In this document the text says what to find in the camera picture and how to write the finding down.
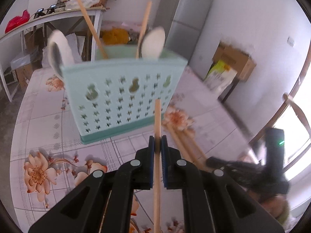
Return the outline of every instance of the silver rivet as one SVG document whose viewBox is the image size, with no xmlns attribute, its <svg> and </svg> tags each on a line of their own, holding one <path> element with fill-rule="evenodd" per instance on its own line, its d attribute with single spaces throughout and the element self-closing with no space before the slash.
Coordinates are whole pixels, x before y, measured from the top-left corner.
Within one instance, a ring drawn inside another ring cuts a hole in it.
<svg viewBox="0 0 311 233">
<path fill-rule="evenodd" d="M 93 177 L 100 178 L 101 176 L 103 176 L 103 172 L 101 170 L 96 170 L 93 172 Z"/>
<path fill-rule="evenodd" d="M 218 176 L 218 177 L 221 177 L 221 176 L 224 175 L 224 172 L 223 172 L 222 170 L 220 170 L 220 169 L 216 169 L 216 170 L 214 171 L 214 174 L 215 174 L 216 176 Z"/>
<path fill-rule="evenodd" d="M 139 166 L 140 165 L 140 161 L 138 159 L 133 159 L 131 161 L 131 166 Z"/>
<path fill-rule="evenodd" d="M 179 166 L 185 166 L 187 164 L 187 161 L 183 160 L 183 159 L 179 159 L 177 160 L 177 165 Z"/>
</svg>

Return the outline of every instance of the silver refrigerator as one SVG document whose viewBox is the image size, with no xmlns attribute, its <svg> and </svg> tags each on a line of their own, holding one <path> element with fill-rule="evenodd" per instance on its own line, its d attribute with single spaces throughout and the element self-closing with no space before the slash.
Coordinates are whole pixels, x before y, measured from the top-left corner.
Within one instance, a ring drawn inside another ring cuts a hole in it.
<svg viewBox="0 0 311 233">
<path fill-rule="evenodd" d="M 212 0 L 161 0 L 153 27 L 163 26 L 165 47 L 190 59 Z"/>
</svg>

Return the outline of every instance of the gray floor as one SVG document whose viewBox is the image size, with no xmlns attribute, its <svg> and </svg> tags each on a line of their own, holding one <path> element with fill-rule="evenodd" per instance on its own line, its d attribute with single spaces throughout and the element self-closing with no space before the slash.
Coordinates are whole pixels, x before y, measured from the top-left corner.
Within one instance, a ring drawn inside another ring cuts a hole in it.
<svg viewBox="0 0 311 233">
<path fill-rule="evenodd" d="M 10 103 L 4 94 L 4 90 L 0 92 L 0 199 L 17 225 L 18 222 L 11 196 L 9 169 L 14 126 L 23 96 L 24 91 L 19 87 L 13 102 Z"/>
</svg>

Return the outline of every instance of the perforated basket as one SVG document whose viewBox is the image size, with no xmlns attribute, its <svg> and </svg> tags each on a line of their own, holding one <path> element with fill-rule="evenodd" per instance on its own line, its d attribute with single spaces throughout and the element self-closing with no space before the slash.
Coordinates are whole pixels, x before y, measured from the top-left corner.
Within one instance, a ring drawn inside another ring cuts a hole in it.
<svg viewBox="0 0 311 233">
<path fill-rule="evenodd" d="M 108 60 L 61 67 L 83 143 L 91 143 L 154 122 L 154 100 L 162 113 L 187 60 L 164 50 L 161 57 L 135 59 L 136 46 L 106 46 Z"/>
</svg>

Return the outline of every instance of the black device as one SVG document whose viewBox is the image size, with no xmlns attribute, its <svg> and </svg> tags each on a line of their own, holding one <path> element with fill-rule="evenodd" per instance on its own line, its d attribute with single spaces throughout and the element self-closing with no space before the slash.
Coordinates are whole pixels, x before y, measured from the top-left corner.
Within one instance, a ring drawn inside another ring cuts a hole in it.
<svg viewBox="0 0 311 233">
<path fill-rule="evenodd" d="M 206 160 L 206 165 L 223 169 L 234 181 L 258 194 L 259 202 L 277 194 L 287 194 L 289 182 L 283 173 L 284 131 L 275 128 L 265 130 L 266 164 L 225 161 L 215 157 Z"/>
<path fill-rule="evenodd" d="M 154 147 L 151 136 L 149 146 L 118 170 L 93 172 L 32 225 L 29 233 L 41 233 L 43 228 L 45 233 L 54 233 L 46 225 L 55 222 L 62 225 L 58 233 L 128 233 L 133 190 L 148 190 L 153 184 Z M 164 186 L 182 190 L 186 233 L 284 232 L 228 174 L 219 169 L 198 170 L 177 149 L 167 146 L 166 136 L 161 138 L 161 155 Z"/>
<path fill-rule="evenodd" d="M 48 8 L 46 14 L 49 15 L 49 14 L 52 14 L 53 12 L 55 12 L 55 7 L 56 7 L 56 4 L 51 5 L 51 6 Z"/>
<path fill-rule="evenodd" d="M 35 13 L 34 19 L 38 18 L 39 16 L 45 16 L 45 14 L 43 13 L 44 8 L 37 10 L 37 12 Z"/>
</svg>

